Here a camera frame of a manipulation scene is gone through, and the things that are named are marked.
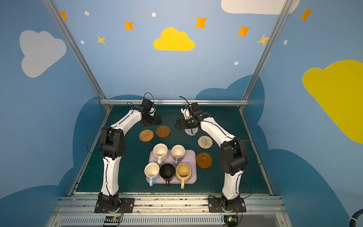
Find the grey woven coaster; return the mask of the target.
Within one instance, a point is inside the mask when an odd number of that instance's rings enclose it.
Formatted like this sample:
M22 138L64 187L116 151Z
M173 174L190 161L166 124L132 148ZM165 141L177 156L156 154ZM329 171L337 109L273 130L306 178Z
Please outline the grey woven coaster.
M196 128L192 128L192 129L185 129L184 131L189 136L195 136L195 135L197 135L199 129L198 129L198 127L196 127Z

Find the white multicolour woven coaster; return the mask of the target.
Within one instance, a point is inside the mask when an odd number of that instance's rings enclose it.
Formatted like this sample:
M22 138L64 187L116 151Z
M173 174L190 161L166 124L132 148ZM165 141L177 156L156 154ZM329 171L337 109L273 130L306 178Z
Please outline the white multicolour woven coaster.
M198 145L203 149L209 149L213 145L213 140L209 136L201 136L198 139Z

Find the dark brown wooden coaster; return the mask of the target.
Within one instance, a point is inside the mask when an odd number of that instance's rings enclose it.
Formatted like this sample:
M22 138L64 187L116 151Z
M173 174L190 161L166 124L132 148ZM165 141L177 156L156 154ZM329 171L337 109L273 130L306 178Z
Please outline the dark brown wooden coaster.
M160 126L156 130L156 134L160 138L167 138L171 133L171 130L168 126Z

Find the woven cork coaster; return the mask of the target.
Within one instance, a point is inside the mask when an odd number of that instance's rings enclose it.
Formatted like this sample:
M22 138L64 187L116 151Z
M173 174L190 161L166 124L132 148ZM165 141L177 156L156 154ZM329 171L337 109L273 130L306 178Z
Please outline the woven cork coaster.
M139 134L139 139L142 142L149 142L154 138L154 133L152 130L143 130L140 134Z

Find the white mug lilac handle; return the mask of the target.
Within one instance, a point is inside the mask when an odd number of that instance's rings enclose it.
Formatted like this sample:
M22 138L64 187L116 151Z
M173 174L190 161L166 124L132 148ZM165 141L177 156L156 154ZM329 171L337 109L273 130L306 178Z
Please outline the white mug lilac handle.
M172 147L171 154L174 159L174 165L177 166L184 158L185 148L182 145L175 145Z

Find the cream mug white handle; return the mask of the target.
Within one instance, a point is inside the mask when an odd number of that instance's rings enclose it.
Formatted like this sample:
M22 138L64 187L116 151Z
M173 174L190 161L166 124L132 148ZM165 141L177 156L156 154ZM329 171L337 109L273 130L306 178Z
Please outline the cream mug white handle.
M157 163L161 165L168 158L168 147L159 143L153 148L153 153L157 158Z

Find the brown wooden saucer coaster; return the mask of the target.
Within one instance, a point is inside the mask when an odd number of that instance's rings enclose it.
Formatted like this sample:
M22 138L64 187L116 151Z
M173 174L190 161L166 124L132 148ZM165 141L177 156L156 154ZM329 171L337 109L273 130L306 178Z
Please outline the brown wooden saucer coaster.
M208 153L202 152L196 156L196 163L200 168L207 169L212 166L213 159Z

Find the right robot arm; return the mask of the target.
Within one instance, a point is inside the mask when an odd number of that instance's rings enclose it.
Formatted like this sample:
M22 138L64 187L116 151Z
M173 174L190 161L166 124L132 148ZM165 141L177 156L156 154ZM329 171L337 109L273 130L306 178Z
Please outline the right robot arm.
M241 177L248 164L245 141L228 133L207 112L197 111L194 114L186 109L181 109L181 112L183 118L176 121L175 127L177 129L199 127L220 147L220 165L225 172L221 205L225 211L233 210L240 199Z

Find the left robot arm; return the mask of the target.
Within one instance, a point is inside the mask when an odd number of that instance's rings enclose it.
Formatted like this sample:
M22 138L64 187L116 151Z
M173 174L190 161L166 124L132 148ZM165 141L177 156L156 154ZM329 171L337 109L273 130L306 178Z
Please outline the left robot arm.
M118 122L110 127L104 127L100 135L100 150L104 162L103 184L98 195L96 207L101 213L118 213L119 200L119 166L126 152L126 133L138 122L144 126L160 125L161 117L155 114L156 106L137 106Z

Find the rear aluminium crossbar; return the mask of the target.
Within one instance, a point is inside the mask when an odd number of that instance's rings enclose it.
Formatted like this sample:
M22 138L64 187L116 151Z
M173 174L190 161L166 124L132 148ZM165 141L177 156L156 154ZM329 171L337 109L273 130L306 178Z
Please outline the rear aluminium crossbar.
M186 105L187 101L184 99L178 100L154 100L156 105L164 106L177 106ZM189 100L189 103L197 102L200 106L246 106L249 104L248 100ZM100 104L120 106L133 103L134 105L141 105L142 99L101 99Z

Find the tan yellow mug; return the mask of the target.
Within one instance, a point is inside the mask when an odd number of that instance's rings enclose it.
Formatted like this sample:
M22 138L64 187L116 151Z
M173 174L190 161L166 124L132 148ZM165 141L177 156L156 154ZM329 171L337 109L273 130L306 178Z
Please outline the tan yellow mug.
M181 189L184 189L185 184L191 179L192 177L192 169L186 163L181 163L176 168L176 178L181 183Z

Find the black mug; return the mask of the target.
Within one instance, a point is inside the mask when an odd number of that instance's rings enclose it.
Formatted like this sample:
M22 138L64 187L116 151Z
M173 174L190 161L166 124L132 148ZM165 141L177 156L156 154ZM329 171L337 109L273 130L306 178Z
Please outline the black mug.
M166 188L170 187L170 182L175 176L175 167L173 164L165 163L160 167L160 176L165 180Z

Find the right green circuit board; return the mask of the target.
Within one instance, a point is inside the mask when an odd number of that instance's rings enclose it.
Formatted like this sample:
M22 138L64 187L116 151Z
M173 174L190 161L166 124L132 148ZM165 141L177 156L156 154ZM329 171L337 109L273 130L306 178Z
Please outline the right green circuit board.
M224 216L224 224L225 227L236 227L238 225L238 218L232 216Z

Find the green circuit board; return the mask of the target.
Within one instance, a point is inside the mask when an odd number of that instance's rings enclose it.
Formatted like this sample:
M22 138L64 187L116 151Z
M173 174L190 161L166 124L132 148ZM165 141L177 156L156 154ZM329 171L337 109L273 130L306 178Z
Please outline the green circuit board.
M104 218L103 226L104 227L117 227L121 223L120 216L106 216Z
M238 225L238 218L232 216L224 216L224 224L225 227L236 227Z

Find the left green circuit board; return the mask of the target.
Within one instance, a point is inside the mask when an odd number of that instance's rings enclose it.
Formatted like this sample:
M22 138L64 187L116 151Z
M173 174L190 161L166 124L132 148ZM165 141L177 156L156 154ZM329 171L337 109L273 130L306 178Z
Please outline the left green circuit board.
M121 223L120 216L106 216L104 218L103 226L104 227L117 227Z

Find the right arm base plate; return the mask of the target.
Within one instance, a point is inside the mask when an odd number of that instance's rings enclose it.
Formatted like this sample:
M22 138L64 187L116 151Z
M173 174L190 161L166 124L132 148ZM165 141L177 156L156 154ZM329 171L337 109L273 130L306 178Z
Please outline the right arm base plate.
M210 213L231 213L231 212L246 212L246 205L243 198L237 197L233 200L209 196L208 208Z

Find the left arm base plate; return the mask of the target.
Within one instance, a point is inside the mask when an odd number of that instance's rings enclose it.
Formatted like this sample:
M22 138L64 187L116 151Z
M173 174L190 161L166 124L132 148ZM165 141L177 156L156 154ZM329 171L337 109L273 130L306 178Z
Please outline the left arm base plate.
M134 207L134 198L113 198L113 199L98 199L94 213L132 213Z

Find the aluminium front rail frame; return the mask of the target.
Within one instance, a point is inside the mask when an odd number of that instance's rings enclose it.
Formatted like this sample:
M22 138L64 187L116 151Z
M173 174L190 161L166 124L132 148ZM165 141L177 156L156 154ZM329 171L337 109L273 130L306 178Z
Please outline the aluminium front rail frame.
M132 213L94 213L93 194L61 197L47 223L48 227L103 227L106 216L120 216L118 227L224 227L224 216L238 218L239 227L292 226L279 196L242 195L246 212L210 213L209 196L216 194L147 194L127 193L134 198Z

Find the right aluminium frame post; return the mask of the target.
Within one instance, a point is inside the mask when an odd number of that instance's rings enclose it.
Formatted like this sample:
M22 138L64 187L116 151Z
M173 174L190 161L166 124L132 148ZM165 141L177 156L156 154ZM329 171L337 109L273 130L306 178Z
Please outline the right aluminium frame post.
M268 43L265 45L264 49L263 49L263 52L262 52L262 55L258 61L258 64L257 64L257 67L246 87L246 90L244 92L244 95L242 97L242 101L246 102L246 104L241 104L239 105L239 111L240 113L242 113L243 111L243 108L245 106L248 105L248 100L249 100L249 97L251 96L251 93L263 71L263 68L266 64L266 62L268 61L268 58L273 50L273 47L283 29L283 26L289 16L289 12L290 12L290 9L293 8L293 4L294 4L294 1L293 0L288 0L288 1L285 1L284 4L283 4L283 7L281 9L281 12L280 14L278 15L278 18L272 28L272 31L271 31L271 34L270 34L270 39L268 40Z

